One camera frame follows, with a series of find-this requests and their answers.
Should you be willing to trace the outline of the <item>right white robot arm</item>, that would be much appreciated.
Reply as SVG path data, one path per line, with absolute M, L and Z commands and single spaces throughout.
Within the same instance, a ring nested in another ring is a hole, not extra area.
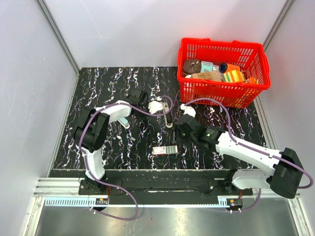
M 176 121 L 178 143 L 194 143 L 205 151 L 228 155 L 254 165 L 255 169 L 238 169 L 224 182 L 224 190 L 230 195 L 249 188 L 271 189 L 287 199 L 295 198 L 302 179 L 303 166 L 297 153 L 258 146 L 215 126 L 203 126 L 194 117 L 185 114 Z

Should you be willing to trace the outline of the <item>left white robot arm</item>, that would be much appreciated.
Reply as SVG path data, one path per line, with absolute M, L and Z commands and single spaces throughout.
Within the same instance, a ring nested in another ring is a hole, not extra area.
M 148 93 L 134 89 L 123 100 L 118 100 L 113 104 L 98 108 L 86 106 L 82 109 L 72 135 L 84 157 L 86 177 L 91 180 L 89 188 L 95 194 L 104 193 L 107 187 L 106 181 L 102 179 L 105 169 L 102 163 L 101 147 L 106 140 L 108 125 L 120 121 L 128 127 L 126 117 L 130 116 L 132 108 L 148 112 L 148 105 Z

